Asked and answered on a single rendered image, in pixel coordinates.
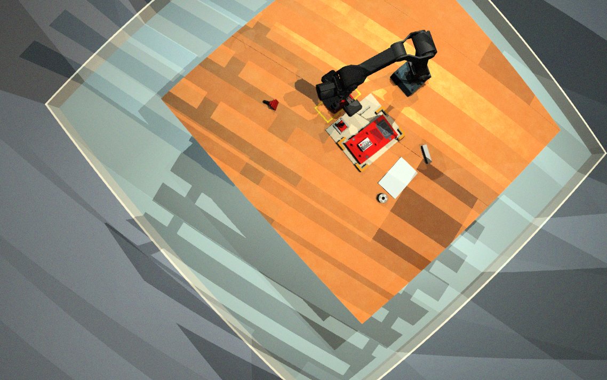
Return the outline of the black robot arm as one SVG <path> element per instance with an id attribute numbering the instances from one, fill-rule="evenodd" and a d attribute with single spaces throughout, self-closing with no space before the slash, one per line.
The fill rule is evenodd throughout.
<path id="1" fill-rule="evenodd" d="M 407 39 L 413 41 L 416 50 L 414 56 L 406 54 L 404 42 Z M 359 85 L 363 84 L 367 76 L 403 60 L 408 61 L 410 68 L 404 73 L 406 79 L 413 85 L 418 82 L 425 82 L 431 78 L 428 59 L 433 58 L 436 53 L 437 49 L 430 30 L 411 32 L 403 41 L 395 42 L 376 56 L 359 65 L 343 66 L 331 74 L 332 80 L 315 85 L 318 99 L 330 110 L 336 110 L 343 100 L 341 95 L 344 96 L 353 92 Z"/>

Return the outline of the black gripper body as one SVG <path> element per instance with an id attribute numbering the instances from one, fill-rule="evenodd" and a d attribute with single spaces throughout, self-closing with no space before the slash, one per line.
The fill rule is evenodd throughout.
<path id="1" fill-rule="evenodd" d="M 322 83 L 332 80 L 331 74 L 333 74 L 333 73 L 335 73 L 335 70 L 331 70 L 330 72 L 326 73 L 321 78 Z M 349 93 L 349 94 L 351 94 L 351 93 Z M 349 94 L 345 94 L 344 96 L 341 95 L 341 98 L 343 100 L 346 100 L 346 102 L 347 102 L 346 108 L 344 110 L 346 111 L 346 113 L 348 114 L 349 117 L 352 117 L 354 114 L 359 112 L 363 106 L 360 104 L 359 100 L 352 100 L 352 98 L 349 96 Z"/>

